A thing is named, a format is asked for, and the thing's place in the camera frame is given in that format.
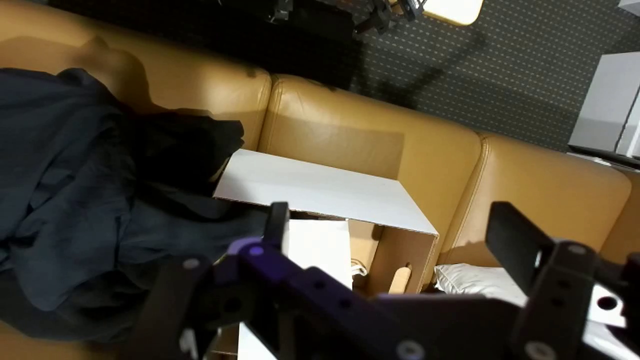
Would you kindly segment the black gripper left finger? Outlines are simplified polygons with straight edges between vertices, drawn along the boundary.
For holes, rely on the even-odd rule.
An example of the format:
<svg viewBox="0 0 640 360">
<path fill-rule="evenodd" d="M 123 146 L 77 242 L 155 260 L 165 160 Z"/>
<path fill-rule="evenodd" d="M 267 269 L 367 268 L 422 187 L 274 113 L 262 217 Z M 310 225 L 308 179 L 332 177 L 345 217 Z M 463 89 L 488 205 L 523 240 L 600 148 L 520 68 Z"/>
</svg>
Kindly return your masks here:
<svg viewBox="0 0 640 360">
<path fill-rule="evenodd" d="M 121 346 L 121 360 L 204 360 L 218 329 L 240 321 L 278 355 L 282 336 L 272 283 L 285 268 L 288 219 L 288 204 L 274 201 L 264 231 L 233 240 L 218 261 L 204 256 L 165 260 Z"/>
</svg>

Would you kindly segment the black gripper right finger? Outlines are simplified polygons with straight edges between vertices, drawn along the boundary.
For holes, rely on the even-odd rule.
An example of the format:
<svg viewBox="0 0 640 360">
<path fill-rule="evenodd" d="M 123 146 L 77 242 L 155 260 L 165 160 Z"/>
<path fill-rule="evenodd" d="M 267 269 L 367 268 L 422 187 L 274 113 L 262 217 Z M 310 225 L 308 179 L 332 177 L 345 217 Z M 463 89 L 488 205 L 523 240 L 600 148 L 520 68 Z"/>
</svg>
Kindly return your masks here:
<svg viewBox="0 0 640 360">
<path fill-rule="evenodd" d="M 578 242 L 544 233 L 514 204 L 489 205 L 486 246 L 525 304 L 511 329 L 514 353 L 523 360 L 581 360 L 581 342 L 593 287 L 595 256 Z"/>
</svg>

